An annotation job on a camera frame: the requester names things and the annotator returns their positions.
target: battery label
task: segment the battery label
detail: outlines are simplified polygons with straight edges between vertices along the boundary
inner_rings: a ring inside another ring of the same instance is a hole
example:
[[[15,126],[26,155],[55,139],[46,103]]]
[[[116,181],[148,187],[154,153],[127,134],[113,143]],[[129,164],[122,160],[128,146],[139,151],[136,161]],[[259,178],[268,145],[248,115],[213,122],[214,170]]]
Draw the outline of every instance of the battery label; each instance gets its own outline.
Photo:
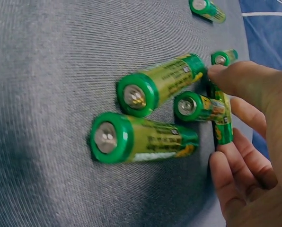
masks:
[[[231,123],[231,107],[230,107],[230,100],[227,95],[222,91],[216,91],[215,97],[218,100],[222,100],[225,104],[225,115],[222,119],[216,121],[217,125],[225,125]]]
[[[174,125],[126,117],[134,134],[134,145],[126,162],[183,157],[195,151],[193,145],[182,145],[182,135]]]
[[[159,103],[169,99],[173,94],[180,91],[182,88],[191,85],[203,76],[202,73],[193,75],[189,65],[185,63],[183,58],[191,56],[190,54],[178,57],[177,59],[168,61],[151,68],[143,70],[141,73],[150,77],[155,83],[159,91]]]
[[[226,111],[223,102],[202,95],[199,96],[202,101],[202,110],[196,118],[197,121],[215,121],[223,118]]]
[[[211,7],[209,13],[202,14],[202,16],[209,20],[215,21],[217,23],[222,23],[226,19],[226,14],[219,7],[217,7],[212,1],[211,1]]]
[[[236,56],[234,54],[234,50],[231,49],[231,50],[226,50],[224,52],[228,55],[230,63],[232,63],[232,62],[234,62],[236,60]]]

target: blue fabric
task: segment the blue fabric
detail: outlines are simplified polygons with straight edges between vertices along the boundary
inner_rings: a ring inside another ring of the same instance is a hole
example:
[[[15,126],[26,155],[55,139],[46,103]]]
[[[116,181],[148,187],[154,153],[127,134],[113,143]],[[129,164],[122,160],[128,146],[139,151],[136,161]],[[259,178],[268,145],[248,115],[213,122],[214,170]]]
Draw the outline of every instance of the blue fabric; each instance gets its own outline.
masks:
[[[240,0],[242,13],[282,12],[282,0]]]
[[[240,0],[242,13],[282,12],[282,0]],[[244,15],[249,58],[268,67],[282,70],[282,16]],[[268,157],[265,140],[254,131],[253,145]]]

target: hand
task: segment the hand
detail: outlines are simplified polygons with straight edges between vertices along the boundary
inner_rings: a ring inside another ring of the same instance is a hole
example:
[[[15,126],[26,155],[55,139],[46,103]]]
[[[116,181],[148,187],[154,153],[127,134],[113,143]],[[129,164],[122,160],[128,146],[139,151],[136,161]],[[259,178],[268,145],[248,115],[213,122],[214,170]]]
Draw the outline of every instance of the hand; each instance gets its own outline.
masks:
[[[282,71],[238,62],[208,75],[231,100],[232,112],[266,138],[271,162],[241,132],[217,147],[211,174],[228,227],[282,227]]]

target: battery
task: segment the battery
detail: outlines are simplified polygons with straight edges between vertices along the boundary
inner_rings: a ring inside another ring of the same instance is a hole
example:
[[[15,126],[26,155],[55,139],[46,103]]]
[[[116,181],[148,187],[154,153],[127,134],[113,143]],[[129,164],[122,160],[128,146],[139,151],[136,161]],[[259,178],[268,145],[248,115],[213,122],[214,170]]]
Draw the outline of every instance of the battery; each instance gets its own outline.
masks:
[[[234,49],[217,51],[211,55],[211,64],[229,66],[237,59],[238,52]]]
[[[186,157],[199,146],[191,129],[111,112],[95,118],[89,139],[92,154],[103,163]]]
[[[226,14],[210,0],[189,0],[192,12],[216,23],[223,23]]]
[[[195,92],[185,91],[175,97],[175,115],[182,121],[215,121],[223,119],[226,109],[223,102]]]
[[[186,54],[123,77],[117,86],[125,114],[144,117],[182,88],[198,81],[207,69],[196,54]]]
[[[226,112],[223,118],[214,121],[215,138],[218,144],[227,144],[233,141],[233,129],[231,123],[231,107],[229,97],[216,85],[211,83],[211,94],[213,98],[225,104]]]

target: gray fabric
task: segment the gray fabric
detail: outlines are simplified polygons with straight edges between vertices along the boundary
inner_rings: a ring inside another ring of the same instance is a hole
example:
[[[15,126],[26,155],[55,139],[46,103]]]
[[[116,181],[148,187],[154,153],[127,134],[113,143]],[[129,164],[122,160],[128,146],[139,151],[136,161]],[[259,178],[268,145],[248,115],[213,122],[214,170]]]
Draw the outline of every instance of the gray fabric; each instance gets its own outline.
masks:
[[[223,225],[209,122],[186,124],[195,155],[157,163],[93,162],[86,137],[95,116],[119,111],[115,82],[129,72],[187,52],[246,60],[238,0],[227,2],[215,1],[228,15],[217,25],[187,0],[0,0],[0,227]],[[173,122],[172,100],[149,118]]]

